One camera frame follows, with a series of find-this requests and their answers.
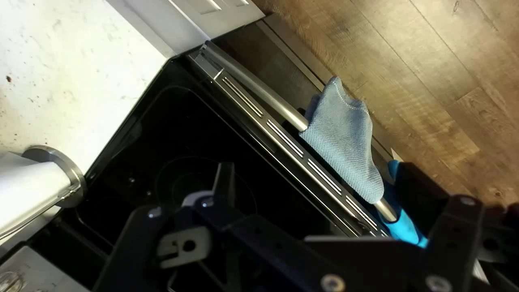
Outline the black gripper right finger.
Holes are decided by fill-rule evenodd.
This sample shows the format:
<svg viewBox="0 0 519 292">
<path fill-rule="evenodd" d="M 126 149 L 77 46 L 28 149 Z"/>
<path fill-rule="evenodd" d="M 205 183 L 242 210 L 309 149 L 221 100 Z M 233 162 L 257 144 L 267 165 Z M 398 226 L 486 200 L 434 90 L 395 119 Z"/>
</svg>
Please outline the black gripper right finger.
<svg viewBox="0 0 519 292">
<path fill-rule="evenodd" d="M 332 235 L 306 241 L 343 270 L 345 292 L 519 292 L 517 204 L 504 210 L 453 196 L 426 248 Z"/>
</svg>

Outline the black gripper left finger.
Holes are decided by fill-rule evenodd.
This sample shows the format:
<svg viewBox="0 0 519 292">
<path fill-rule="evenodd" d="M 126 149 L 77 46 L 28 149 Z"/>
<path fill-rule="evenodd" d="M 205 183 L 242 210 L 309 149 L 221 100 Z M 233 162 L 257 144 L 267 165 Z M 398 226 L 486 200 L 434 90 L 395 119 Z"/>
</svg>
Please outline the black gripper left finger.
<svg viewBox="0 0 519 292">
<path fill-rule="evenodd" d="M 93 292 L 166 292 L 176 270 L 207 259 L 216 244 L 213 218 L 205 210 L 236 204 L 236 165 L 221 162 L 212 189 L 191 192 L 178 207 L 147 204 L 137 207 Z"/>
</svg>

